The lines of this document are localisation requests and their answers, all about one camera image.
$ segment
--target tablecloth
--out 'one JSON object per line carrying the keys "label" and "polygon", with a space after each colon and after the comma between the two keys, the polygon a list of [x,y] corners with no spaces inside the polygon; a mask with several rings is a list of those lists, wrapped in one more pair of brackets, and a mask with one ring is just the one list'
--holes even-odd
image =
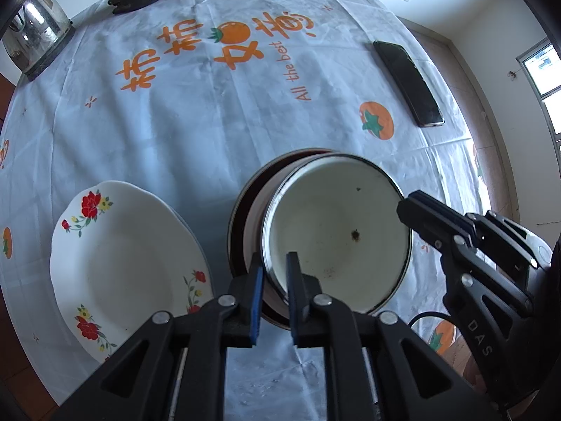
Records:
{"label": "tablecloth", "polygon": [[[237,195],[294,149],[358,154],[405,195],[421,188],[460,212],[489,208],[449,88],[378,0],[161,0],[119,16],[101,1],[74,25],[54,63],[18,84],[0,136],[0,283],[58,403],[97,367],[65,325],[49,276],[52,231],[82,189],[123,180],[166,201],[201,243],[217,295],[231,279],[226,232]],[[415,125],[375,40],[407,49],[444,126]],[[444,311],[443,294],[439,254],[415,236],[387,308],[409,320]],[[418,330],[427,338],[434,325]],[[226,419],[324,419],[323,379],[320,350],[296,350],[289,332],[262,322],[254,349],[228,351]]]}

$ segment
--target white tablecloth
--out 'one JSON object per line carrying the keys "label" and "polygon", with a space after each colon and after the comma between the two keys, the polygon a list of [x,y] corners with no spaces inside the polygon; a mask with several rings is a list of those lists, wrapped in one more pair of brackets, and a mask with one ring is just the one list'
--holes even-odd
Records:
{"label": "white tablecloth", "polygon": [[[222,26],[219,42],[210,39],[225,22],[237,24]],[[97,367],[61,318],[49,276],[52,231],[84,188],[123,180],[169,203],[200,241],[216,294],[231,279],[226,231],[238,193],[261,166],[294,149],[358,154],[406,195],[421,188],[461,212],[489,208],[450,90],[378,0],[161,0],[119,16],[102,1],[75,26],[55,62],[34,82],[20,82],[0,137],[7,149],[0,228],[8,227],[12,240],[11,257],[0,255],[0,283],[23,348],[58,403]],[[373,52],[375,40],[407,49],[444,126],[415,125]],[[228,49],[227,42],[244,47]],[[217,60],[228,51],[249,60]],[[363,129],[360,108],[369,101],[388,109],[390,139]],[[415,236],[388,309],[404,320],[443,310],[438,260]],[[421,334],[434,325],[422,322]],[[287,331],[263,322],[257,347],[230,350],[228,358],[226,419],[325,418],[319,350],[296,350]]]}

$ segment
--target silver screw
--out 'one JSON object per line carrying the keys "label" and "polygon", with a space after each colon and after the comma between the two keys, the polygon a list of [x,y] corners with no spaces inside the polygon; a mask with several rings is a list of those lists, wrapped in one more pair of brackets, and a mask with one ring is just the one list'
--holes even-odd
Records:
{"label": "silver screw", "polygon": [[152,321],[157,325],[164,325],[169,321],[169,313],[161,310],[152,315]]}
{"label": "silver screw", "polygon": [[380,318],[380,321],[385,325],[391,326],[397,323],[397,315],[389,310],[380,313],[378,318]]}
{"label": "silver screw", "polygon": [[328,294],[316,294],[313,297],[313,302],[317,305],[326,306],[333,303],[333,299]]}
{"label": "silver screw", "polygon": [[466,244],[466,240],[462,236],[458,236],[458,234],[454,236],[454,242],[457,243],[458,245]]}
{"label": "silver screw", "polygon": [[218,303],[223,307],[231,307],[236,303],[236,298],[231,294],[223,294],[218,298]]}
{"label": "silver screw", "polygon": [[473,285],[473,277],[469,274],[462,274],[462,285],[469,288]]}

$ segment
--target smartphone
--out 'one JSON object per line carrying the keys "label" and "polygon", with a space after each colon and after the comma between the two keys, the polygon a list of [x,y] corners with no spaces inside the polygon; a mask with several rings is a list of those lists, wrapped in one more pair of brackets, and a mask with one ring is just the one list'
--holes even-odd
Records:
{"label": "smartphone", "polygon": [[421,73],[403,46],[375,41],[374,49],[396,81],[420,127],[442,125],[444,118]]}

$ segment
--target oval plate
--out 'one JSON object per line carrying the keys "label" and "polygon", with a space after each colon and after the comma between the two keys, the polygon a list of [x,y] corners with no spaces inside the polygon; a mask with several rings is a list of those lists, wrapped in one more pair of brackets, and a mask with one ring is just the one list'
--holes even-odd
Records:
{"label": "oval plate", "polygon": [[80,192],[55,226],[50,278],[66,325],[105,361],[150,316],[213,298],[195,236],[164,201],[130,183]]}

